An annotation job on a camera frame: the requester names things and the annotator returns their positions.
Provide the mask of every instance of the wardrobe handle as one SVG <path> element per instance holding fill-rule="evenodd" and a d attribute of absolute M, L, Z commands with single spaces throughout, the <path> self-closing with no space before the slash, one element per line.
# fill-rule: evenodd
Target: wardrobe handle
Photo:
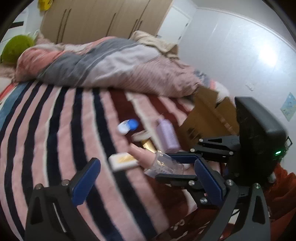
<path fill-rule="evenodd" d="M 137 23 L 138 23 L 138 19 L 135 21 L 135 24 L 133 25 L 133 28 L 132 28 L 131 33 L 130 33 L 130 36 L 128 38 L 131 37 L 131 35 L 133 33 L 133 30 L 134 30 L 135 26 L 137 25 Z"/>
<path fill-rule="evenodd" d="M 139 27 L 138 27 L 138 30 L 140 29 L 142 23 L 143 23 L 143 20 L 140 22 Z"/>
<path fill-rule="evenodd" d="M 57 32 L 57 41 L 59 40 L 59 33 L 61 31 L 61 27 L 62 27 L 62 23 L 63 23 L 64 17 L 65 17 L 66 11 L 67 11 L 67 9 L 65 9 L 61 23 L 59 24 L 59 31 Z"/>
<path fill-rule="evenodd" d="M 112 23 L 113 23 L 113 21 L 114 21 L 114 18 L 115 18 L 115 16 L 116 16 L 116 14 L 117 14 L 117 12 L 114 13 L 114 15 L 113 15 L 113 18 L 112 18 L 112 20 L 111 20 L 111 23 L 110 23 L 109 28 L 108 28 L 107 33 L 106 33 L 106 37 L 107 37 L 108 34 L 109 34 L 109 31 L 110 31 L 111 25 L 112 25 Z"/>
<path fill-rule="evenodd" d="M 69 12 L 68 12 L 68 15 L 67 15 L 67 18 L 66 18 L 66 22 L 65 22 L 64 30 L 63 30 L 63 33 L 62 33 L 62 42 L 63 42 L 64 33 L 65 33 L 66 25 L 67 25 L 68 18 L 69 18 L 69 15 L 70 15 L 71 10 L 72 10 L 72 8 L 70 8 L 70 10 L 69 10 Z"/>

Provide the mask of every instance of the wooden wardrobe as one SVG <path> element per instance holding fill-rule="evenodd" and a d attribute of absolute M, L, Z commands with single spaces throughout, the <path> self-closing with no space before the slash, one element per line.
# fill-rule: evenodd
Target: wooden wardrobe
<path fill-rule="evenodd" d="M 54 43 L 83 44 L 106 36 L 156 35 L 172 0 L 54 0 L 41 32 Z"/>

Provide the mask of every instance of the gray stripe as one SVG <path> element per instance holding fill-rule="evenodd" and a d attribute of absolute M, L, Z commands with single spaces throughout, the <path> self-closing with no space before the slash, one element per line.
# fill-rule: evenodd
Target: gray stripe
<path fill-rule="evenodd" d="M 200 72 L 199 70 L 195 70 L 194 74 L 195 74 L 196 77 L 198 77 L 201 80 L 203 86 L 208 87 L 208 88 L 210 87 L 210 80 L 211 79 L 210 79 L 209 76 L 207 76 L 206 74 Z"/>
<path fill-rule="evenodd" d="M 37 79 L 47 84 L 80 86 L 93 67 L 105 57 L 137 45 L 132 40 L 116 38 L 98 44 L 84 55 L 65 53 L 40 73 Z"/>

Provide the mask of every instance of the cardboard box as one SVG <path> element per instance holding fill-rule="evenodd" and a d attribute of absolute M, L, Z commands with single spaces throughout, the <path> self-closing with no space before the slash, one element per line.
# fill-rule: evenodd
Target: cardboard box
<path fill-rule="evenodd" d="M 217 96 L 216 91 L 199 87 L 195 107 L 178 130 L 185 150 L 189 151 L 200 138 L 238 135 L 235 106 L 228 97 L 216 106 Z"/>

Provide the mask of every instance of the white door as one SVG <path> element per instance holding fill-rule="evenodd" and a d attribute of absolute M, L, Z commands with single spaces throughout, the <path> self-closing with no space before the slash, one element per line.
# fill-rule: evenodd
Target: white door
<path fill-rule="evenodd" d="M 171 7 L 157 37 L 170 43 L 179 43 L 190 19 L 178 9 Z"/>

